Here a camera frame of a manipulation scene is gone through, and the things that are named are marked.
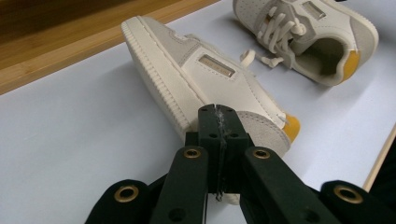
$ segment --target white surface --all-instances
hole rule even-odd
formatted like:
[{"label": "white surface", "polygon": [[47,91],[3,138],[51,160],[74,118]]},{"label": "white surface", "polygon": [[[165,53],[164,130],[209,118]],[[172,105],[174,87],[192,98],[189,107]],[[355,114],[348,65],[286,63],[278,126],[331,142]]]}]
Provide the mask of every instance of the white surface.
[{"label": "white surface", "polygon": [[[302,129],[284,157],[309,186],[343,179],[362,186],[395,124],[396,27],[388,1],[344,3],[377,27],[374,57],[325,88],[259,62],[257,79]],[[222,1],[169,24],[238,60],[263,51]],[[0,223],[83,223],[112,184],[151,183],[167,172],[178,139],[143,85],[125,44],[0,96]],[[244,223],[238,206],[210,198],[207,223]]]}]

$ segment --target brass ring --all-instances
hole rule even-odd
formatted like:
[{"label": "brass ring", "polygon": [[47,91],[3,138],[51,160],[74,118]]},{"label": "brass ring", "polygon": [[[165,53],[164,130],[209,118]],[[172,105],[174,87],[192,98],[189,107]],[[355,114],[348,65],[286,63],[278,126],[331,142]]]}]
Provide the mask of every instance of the brass ring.
[{"label": "brass ring", "polygon": [[[125,190],[131,190],[132,193],[127,193],[126,195],[122,195],[125,193]],[[119,203],[128,203],[133,201],[137,195],[139,194],[139,189],[135,185],[121,186],[116,193],[114,193],[114,199]]]},{"label": "brass ring", "polygon": [[271,154],[265,149],[256,149],[253,151],[253,156],[259,159],[268,159]]},{"label": "brass ring", "polygon": [[348,203],[362,203],[363,198],[354,189],[342,185],[335,186],[334,193],[338,198]]},{"label": "brass ring", "polygon": [[201,152],[197,149],[190,148],[184,151],[184,156],[189,159],[195,159],[201,156]]}]

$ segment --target black object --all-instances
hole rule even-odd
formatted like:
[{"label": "black object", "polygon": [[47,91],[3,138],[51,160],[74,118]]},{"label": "black object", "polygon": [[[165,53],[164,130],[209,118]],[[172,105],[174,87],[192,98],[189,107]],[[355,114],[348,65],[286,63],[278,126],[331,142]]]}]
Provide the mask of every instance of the black object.
[{"label": "black object", "polygon": [[207,193],[240,193],[247,223],[396,223],[396,215],[343,181],[306,186],[274,151],[254,147],[235,111],[206,105],[167,176],[110,187],[86,223],[205,223]]}]

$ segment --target white sneaker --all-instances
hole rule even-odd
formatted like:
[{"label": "white sneaker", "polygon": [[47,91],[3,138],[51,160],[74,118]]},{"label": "white sneaker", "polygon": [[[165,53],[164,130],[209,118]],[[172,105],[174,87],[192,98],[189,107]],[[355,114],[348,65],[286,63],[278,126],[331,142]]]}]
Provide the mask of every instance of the white sneaker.
[{"label": "white sneaker", "polygon": [[327,86],[350,78],[378,45],[375,27],[333,0],[233,0],[233,11],[277,56],[264,63],[282,62]]},{"label": "white sneaker", "polygon": [[256,146],[282,156],[300,129],[253,74],[193,35],[178,35],[148,17],[121,25],[134,64],[182,138],[197,131],[198,109],[227,105],[237,111]]}]

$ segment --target wooden floor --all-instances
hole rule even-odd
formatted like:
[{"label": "wooden floor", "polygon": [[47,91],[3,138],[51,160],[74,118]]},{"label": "wooden floor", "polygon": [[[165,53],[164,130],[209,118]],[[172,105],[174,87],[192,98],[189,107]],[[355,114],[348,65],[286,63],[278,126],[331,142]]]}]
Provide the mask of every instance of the wooden floor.
[{"label": "wooden floor", "polygon": [[136,15],[169,22],[217,0],[0,0],[0,94],[123,41]]}]

